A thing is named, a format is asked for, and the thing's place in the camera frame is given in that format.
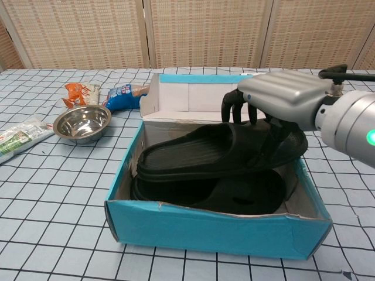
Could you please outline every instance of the robotic hand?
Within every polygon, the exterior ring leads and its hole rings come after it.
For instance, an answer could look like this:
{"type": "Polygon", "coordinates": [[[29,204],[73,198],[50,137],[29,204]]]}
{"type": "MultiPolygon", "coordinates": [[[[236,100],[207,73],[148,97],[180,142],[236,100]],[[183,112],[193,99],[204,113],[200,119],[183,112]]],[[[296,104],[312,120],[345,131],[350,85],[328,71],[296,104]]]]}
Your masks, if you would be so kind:
{"type": "Polygon", "coordinates": [[[375,93],[351,91],[342,94],[344,80],[375,81],[375,76],[346,73],[339,65],[317,76],[295,70],[282,70],[242,80],[227,93],[221,105],[221,118],[241,122],[241,108],[248,102],[252,124],[257,109],[272,124],[271,137],[282,141],[293,130],[322,132],[330,147],[375,167],[375,93]]]}

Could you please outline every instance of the stainless steel bowl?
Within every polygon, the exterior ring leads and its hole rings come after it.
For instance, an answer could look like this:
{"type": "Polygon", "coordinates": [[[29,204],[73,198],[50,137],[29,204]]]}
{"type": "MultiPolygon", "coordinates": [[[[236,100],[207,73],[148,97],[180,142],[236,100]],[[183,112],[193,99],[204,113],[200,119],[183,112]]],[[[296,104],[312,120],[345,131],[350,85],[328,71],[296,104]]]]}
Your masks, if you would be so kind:
{"type": "Polygon", "coordinates": [[[105,107],[83,105],[61,114],[53,123],[53,131],[74,143],[94,142],[103,136],[111,117],[111,112],[105,107]]]}

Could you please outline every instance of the white grid tablecloth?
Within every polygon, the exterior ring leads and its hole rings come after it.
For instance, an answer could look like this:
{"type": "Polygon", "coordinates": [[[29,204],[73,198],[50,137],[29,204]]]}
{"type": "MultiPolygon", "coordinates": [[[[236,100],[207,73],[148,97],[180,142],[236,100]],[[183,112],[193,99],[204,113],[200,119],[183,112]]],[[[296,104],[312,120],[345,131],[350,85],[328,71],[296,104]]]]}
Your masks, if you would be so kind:
{"type": "MultiPolygon", "coordinates": [[[[0,130],[30,115],[53,122],[66,110],[61,98],[71,82],[100,84],[103,101],[110,88],[149,83],[153,73],[274,70],[7,70],[0,74],[0,130]]],[[[375,83],[345,82],[345,91],[354,89],[375,91],[375,83]]],[[[117,112],[94,144],[51,136],[0,166],[0,281],[375,280],[375,170],[328,148],[319,132],[306,133],[304,161],[334,225],[308,261],[116,243],[103,201],[140,121],[139,111],[117,112]]]]}

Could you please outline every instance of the wooden panel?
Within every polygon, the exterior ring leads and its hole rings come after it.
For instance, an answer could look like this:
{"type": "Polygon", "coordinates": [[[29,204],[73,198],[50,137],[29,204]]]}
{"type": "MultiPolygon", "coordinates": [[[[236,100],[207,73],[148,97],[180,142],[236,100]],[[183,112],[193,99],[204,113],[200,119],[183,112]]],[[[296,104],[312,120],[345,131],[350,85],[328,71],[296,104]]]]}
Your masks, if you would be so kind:
{"type": "Polygon", "coordinates": [[[142,0],[3,0],[34,68],[149,66],[142,0]]]}
{"type": "Polygon", "coordinates": [[[14,48],[11,38],[7,34],[4,25],[0,21],[0,61],[5,69],[24,68],[23,64],[14,48]]]}
{"type": "Polygon", "coordinates": [[[351,68],[374,20],[374,0],[275,0],[261,67],[351,68]]]}
{"type": "Polygon", "coordinates": [[[145,0],[151,66],[258,67],[272,0],[145,0]]]}
{"type": "Polygon", "coordinates": [[[375,70],[375,26],[359,54],[354,69],[375,70]]]}

